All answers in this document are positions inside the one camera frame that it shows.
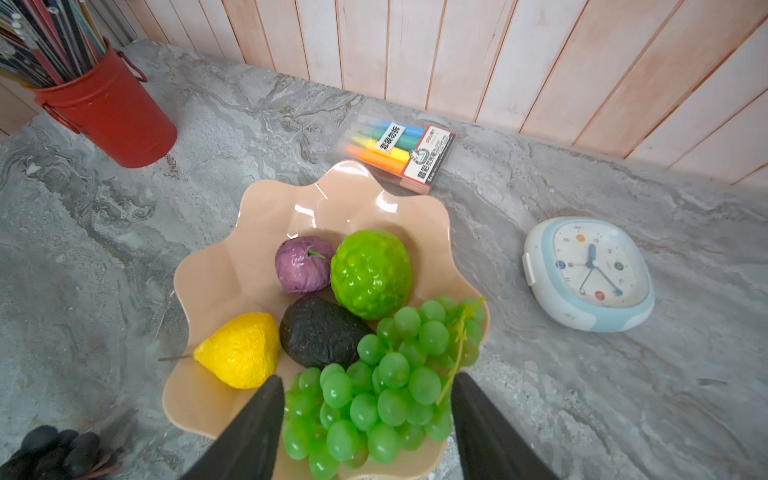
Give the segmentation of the black fake grape bunch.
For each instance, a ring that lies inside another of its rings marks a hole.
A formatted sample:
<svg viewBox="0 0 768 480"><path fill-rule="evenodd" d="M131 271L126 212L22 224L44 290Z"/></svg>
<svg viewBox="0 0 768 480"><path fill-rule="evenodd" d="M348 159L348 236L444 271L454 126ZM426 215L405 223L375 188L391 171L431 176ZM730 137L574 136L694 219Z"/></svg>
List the black fake grape bunch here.
<svg viewBox="0 0 768 480"><path fill-rule="evenodd" d="M119 453L104 446L97 433L41 425L29 431L1 465L1 478L108 479L121 468Z"/></svg>

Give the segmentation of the green fake grape bunch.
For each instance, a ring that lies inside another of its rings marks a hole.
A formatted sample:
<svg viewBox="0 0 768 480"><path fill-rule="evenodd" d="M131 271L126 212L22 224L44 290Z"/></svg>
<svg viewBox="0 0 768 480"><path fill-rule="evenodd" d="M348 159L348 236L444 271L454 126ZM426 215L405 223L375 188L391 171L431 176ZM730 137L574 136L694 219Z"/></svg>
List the green fake grape bunch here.
<svg viewBox="0 0 768 480"><path fill-rule="evenodd" d="M476 363L484 322L484 299L441 296L382 319L349 365L303 369L286 393L283 453L312 479L336 479L445 441L452 385Z"/></svg>

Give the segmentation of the dark fake avocado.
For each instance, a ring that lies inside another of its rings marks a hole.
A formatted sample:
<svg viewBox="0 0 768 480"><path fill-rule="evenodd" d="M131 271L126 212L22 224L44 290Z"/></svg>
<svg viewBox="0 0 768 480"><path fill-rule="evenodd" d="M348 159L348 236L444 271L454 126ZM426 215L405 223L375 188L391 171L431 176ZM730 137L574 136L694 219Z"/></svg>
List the dark fake avocado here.
<svg viewBox="0 0 768 480"><path fill-rule="evenodd" d="M333 363L347 369L357 362L360 340L373 333L364 320L317 295L295 301L279 325L281 346L287 355L305 368L321 370Z"/></svg>

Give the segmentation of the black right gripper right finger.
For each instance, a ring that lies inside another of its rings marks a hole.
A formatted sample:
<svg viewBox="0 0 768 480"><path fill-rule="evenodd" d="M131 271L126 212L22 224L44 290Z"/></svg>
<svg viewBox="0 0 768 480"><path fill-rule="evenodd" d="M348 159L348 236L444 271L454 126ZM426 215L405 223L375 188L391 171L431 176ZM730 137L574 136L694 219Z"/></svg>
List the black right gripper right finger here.
<svg viewBox="0 0 768 480"><path fill-rule="evenodd" d="M451 405L466 479L558 478L465 372L454 377Z"/></svg>

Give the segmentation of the yellow fake lemon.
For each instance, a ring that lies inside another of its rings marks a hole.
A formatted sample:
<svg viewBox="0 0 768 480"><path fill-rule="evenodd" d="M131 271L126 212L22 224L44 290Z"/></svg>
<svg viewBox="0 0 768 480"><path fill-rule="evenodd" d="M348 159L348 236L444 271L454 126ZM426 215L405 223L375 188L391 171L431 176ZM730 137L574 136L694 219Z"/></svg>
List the yellow fake lemon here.
<svg viewBox="0 0 768 480"><path fill-rule="evenodd" d="M192 353L159 362L193 358L228 386L258 389L277 372L280 360L277 321L267 313L247 313L230 320Z"/></svg>

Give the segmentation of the purple fake fruit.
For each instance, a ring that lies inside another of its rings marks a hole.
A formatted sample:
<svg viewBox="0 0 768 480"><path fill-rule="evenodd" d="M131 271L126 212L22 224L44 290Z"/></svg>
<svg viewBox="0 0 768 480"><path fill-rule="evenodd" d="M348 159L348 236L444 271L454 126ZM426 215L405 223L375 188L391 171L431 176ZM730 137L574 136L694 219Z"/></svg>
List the purple fake fruit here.
<svg viewBox="0 0 768 480"><path fill-rule="evenodd" d="M275 269L282 288L292 294L312 294L331 283L331 260L336 249L318 236L286 240L275 254Z"/></svg>

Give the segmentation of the green bumpy fake fruit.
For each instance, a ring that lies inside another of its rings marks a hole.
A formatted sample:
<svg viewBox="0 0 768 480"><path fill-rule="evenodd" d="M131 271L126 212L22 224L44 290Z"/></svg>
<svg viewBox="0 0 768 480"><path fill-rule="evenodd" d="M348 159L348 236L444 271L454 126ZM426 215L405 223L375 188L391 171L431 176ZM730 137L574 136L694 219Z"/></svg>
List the green bumpy fake fruit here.
<svg viewBox="0 0 768 480"><path fill-rule="evenodd" d="M361 319L389 317L410 299L410 254L389 231L357 231L343 240L331 261L331 287L338 303Z"/></svg>

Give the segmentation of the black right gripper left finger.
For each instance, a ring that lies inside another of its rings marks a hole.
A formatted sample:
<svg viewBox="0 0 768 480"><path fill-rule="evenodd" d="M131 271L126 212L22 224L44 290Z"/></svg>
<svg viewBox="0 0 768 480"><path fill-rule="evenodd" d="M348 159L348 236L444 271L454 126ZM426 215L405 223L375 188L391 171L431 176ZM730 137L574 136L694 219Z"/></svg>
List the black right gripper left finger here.
<svg viewBox="0 0 768 480"><path fill-rule="evenodd" d="M271 479L284 408L282 379L272 375L181 479Z"/></svg>

